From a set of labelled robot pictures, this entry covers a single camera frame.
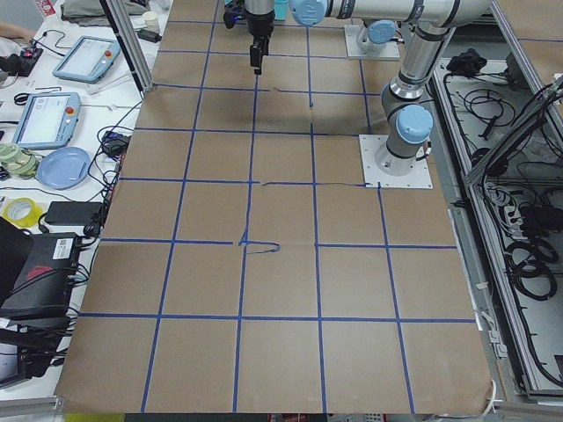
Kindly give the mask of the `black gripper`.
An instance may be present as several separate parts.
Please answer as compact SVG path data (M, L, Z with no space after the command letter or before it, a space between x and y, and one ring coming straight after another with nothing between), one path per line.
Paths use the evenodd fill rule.
M270 35L274 30L274 1L229 1L224 6L223 22L231 29L238 21L246 22L247 31L251 35ZM249 53L254 74L261 75L263 58L269 54L269 38L255 38Z

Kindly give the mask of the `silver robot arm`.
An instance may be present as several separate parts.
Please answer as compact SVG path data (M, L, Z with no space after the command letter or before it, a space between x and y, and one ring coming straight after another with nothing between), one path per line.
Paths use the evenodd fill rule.
M356 37L356 43L360 47L383 45L392 41L403 43L404 39L398 35L396 22L389 19L364 19L362 29Z
M376 55L394 42L396 25L413 26L398 74L384 87L382 106L390 134L377 152L384 171L411 167L421 145L428 140L434 121L420 106L424 86L435 69L451 33L486 11L488 1L287 1L285 6L302 26L324 18L359 18L353 47L360 55Z

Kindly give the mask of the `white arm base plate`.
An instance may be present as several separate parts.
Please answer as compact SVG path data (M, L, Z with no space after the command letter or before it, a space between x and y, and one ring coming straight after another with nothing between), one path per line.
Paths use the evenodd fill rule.
M425 151L397 158L386 148L387 135L359 135L364 185L369 188L432 189Z
M374 43L363 25L345 25L344 34L348 59L397 62L400 58L395 40Z

